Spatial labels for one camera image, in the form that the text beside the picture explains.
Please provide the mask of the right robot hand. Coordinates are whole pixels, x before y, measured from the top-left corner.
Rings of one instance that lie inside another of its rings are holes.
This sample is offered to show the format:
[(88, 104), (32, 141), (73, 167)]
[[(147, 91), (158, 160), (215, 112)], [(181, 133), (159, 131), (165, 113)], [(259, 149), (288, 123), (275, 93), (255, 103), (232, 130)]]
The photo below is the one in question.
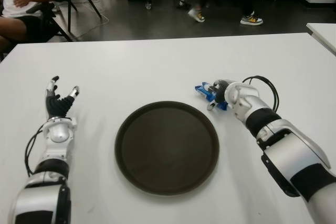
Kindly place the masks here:
[(206, 90), (212, 94), (212, 98), (207, 105), (207, 110), (211, 111), (216, 106), (222, 110), (227, 109), (227, 102), (225, 100), (224, 94), (228, 86), (233, 83), (232, 80), (216, 80), (213, 84), (210, 84)]

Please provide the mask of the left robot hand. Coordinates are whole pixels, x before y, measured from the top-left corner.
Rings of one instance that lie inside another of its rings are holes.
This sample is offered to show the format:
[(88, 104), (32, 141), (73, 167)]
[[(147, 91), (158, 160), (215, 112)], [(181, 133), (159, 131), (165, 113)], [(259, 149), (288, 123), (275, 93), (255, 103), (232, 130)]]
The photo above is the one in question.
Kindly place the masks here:
[(80, 93), (79, 87), (75, 86), (66, 97), (60, 98), (59, 94), (55, 94), (57, 89), (56, 82), (58, 80), (59, 76), (53, 77), (46, 88), (45, 104), (48, 119), (65, 118), (72, 107), (74, 100)]

